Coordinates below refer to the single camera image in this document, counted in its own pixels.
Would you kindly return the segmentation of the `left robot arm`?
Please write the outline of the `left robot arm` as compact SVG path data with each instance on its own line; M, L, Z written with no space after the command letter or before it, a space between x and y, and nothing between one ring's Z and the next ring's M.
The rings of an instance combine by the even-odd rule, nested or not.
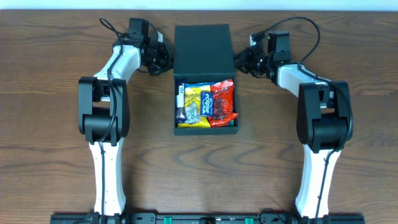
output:
M130 18L127 32L120 32L105 18L100 23L116 34L112 56L92 77L78 82L78 129L84 135L94 160L96 199L90 223L121 223L126 206L121 172L121 154L129 132L127 84L141 66L150 75L160 75L174 66L162 34L141 18Z

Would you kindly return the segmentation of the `red candy bag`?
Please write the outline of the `red candy bag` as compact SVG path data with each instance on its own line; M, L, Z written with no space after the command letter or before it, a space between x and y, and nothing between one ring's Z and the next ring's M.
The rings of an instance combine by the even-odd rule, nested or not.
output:
M210 86L213 94L213 116L209 117L212 128L229 125L238 114L234 112L234 82L232 79L224 80Z

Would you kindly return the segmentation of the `blue Oreo cookie pack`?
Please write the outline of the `blue Oreo cookie pack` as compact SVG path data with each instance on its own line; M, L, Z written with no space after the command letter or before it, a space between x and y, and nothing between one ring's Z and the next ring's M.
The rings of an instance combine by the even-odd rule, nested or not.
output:
M194 88L194 87L201 87L201 86L212 86L216 82L201 82L201 83L186 83L185 88Z

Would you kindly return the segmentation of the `blue Eclipse mint pack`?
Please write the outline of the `blue Eclipse mint pack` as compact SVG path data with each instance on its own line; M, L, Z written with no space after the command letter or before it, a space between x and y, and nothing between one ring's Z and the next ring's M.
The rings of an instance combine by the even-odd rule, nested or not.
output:
M206 117L213 116L213 94L212 94L212 92L208 92L208 91L201 92L200 113L202 116L206 116Z

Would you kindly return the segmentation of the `dark purple snack bar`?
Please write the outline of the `dark purple snack bar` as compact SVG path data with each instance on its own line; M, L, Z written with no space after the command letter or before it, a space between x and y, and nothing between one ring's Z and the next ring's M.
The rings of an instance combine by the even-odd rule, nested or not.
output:
M177 88L176 96L176 121L177 123L184 123L186 120L185 113L185 82L181 82Z

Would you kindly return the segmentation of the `yellow candy bag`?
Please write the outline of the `yellow candy bag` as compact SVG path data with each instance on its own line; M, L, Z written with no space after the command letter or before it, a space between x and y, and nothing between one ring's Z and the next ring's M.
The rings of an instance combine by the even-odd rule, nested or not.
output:
M186 119L178 128L210 128L205 116L201 115L201 93L210 92L209 85L185 87L184 110Z

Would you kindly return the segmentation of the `dark green lidded box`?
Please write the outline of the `dark green lidded box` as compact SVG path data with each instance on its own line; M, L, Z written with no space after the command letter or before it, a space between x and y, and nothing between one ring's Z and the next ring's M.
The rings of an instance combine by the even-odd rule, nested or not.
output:
M174 95L186 84L235 80L228 24L175 27Z

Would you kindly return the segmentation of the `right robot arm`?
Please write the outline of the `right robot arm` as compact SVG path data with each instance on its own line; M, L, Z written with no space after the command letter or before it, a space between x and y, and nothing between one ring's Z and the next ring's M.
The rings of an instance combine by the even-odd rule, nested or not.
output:
M238 53L235 67L273 84L298 99L296 132L303 145L304 163L295 208L300 221L325 222L335 164L353 134L348 84L310 72L291 60L286 30L258 32L250 46Z

